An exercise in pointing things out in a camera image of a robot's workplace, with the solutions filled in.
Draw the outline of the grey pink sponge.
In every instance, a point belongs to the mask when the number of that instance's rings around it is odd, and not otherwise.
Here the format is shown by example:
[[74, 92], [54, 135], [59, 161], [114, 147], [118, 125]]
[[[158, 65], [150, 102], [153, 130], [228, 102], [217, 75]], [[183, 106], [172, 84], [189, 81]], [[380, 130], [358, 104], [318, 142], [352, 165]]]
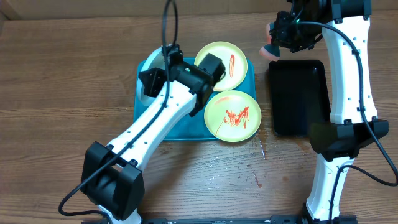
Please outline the grey pink sponge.
[[259, 54], [269, 61], [278, 61], [280, 59], [279, 47], [271, 44], [272, 37], [270, 35], [270, 31], [273, 27], [273, 23], [268, 23], [266, 26], [266, 44], [261, 47]]

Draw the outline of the light blue plate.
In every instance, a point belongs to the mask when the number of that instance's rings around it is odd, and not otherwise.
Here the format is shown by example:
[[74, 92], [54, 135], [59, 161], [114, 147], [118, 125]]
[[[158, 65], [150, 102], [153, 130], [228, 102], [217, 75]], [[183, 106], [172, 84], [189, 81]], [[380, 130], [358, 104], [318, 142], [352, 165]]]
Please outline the light blue plate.
[[[151, 68], [161, 68], [161, 69], [165, 68], [164, 56], [162, 55], [161, 47], [154, 50], [149, 55], [147, 60], [144, 62], [142, 68], [139, 70], [139, 73], [149, 70]], [[139, 101], [144, 106], [149, 106], [155, 100], [155, 97], [146, 96], [144, 94], [144, 85], [143, 85], [142, 81], [140, 80], [140, 78], [137, 78], [136, 94], [137, 94]]]

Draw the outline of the yellow-green plate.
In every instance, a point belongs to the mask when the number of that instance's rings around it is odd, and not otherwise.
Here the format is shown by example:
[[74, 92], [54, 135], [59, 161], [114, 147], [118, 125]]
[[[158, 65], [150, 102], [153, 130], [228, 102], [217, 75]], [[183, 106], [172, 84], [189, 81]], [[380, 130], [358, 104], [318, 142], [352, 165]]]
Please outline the yellow-green plate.
[[229, 90], [215, 95], [206, 105], [205, 125], [217, 139], [247, 140], [257, 132], [262, 119], [258, 102], [247, 93]]
[[194, 64], [199, 66], [207, 54], [220, 59], [226, 69], [225, 76], [214, 86], [214, 91], [228, 91], [238, 87], [246, 77], [248, 63], [243, 51], [229, 42], [212, 42], [204, 46], [195, 57]]

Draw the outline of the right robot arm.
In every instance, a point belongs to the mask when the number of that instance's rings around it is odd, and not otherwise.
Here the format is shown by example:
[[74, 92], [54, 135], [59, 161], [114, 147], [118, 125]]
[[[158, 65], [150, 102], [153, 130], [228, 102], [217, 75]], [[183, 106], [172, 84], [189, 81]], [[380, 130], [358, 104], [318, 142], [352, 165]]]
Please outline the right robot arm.
[[330, 120], [310, 128], [317, 154], [312, 191], [299, 223], [356, 223], [340, 215], [345, 178], [359, 151], [378, 144], [389, 130], [373, 102], [368, 65], [369, 1], [291, 0], [290, 12], [280, 11], [267, 26], [268, 43], [261, 54], [277, 60], [280, 49], [312, 49], [324, 40], [332, 80]]

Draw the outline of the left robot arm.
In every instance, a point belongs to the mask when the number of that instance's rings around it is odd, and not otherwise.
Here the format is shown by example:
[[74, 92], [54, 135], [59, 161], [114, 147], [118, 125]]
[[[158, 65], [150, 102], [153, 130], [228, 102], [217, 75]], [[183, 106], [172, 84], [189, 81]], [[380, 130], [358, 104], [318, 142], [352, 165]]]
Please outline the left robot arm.
[[103, 223], [140, 223], [143, 171], [159, 144], [186, 115], [204, 108], [225, 74], [222, 60], [206, 54], [199, 65], [184, 61], [179, 46], [153, 51], [137, 80], [137, 96], [147, 109], [107, 145], [94, 142], [85, 154], [81, 191], [99, 206]]

